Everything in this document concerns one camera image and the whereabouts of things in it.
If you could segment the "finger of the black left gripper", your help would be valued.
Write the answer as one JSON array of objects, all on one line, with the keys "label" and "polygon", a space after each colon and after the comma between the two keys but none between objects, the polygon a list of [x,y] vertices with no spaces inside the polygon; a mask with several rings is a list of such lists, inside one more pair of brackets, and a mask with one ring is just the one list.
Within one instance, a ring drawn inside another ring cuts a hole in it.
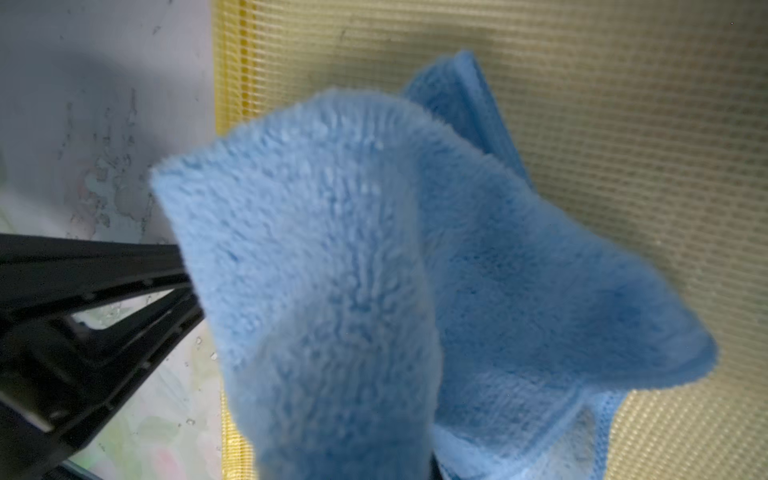
[{"label": "finger of the black left gripper", "polygon": [[59,476],[204,314],[175,245],[1,238],[1,475]]}]

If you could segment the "light blue cleaning cloth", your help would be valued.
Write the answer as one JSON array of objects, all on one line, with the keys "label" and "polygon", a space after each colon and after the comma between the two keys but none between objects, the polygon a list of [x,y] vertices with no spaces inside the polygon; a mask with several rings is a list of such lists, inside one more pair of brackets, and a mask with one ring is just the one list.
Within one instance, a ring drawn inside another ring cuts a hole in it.
[{"label": "light blue cleaning cloth", "polygon": [[533,186],[468,51],[166,160],[152,188],[262,479],[599,479],[712,335]]}]

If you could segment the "yellow mesh document bag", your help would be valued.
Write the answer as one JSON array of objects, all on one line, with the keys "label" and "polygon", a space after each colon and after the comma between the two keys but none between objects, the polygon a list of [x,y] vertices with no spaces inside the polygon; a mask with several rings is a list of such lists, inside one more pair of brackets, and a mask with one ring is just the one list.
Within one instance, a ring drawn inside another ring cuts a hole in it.
[{"label": "yellow mesh document bag", "polygon": [[476,55],[535,184],[651,259],[719,345],[705,380],[634,393],[611,479],[767,475],[763,1],[216,1],[216,129],[330,86],[395,90]]}]

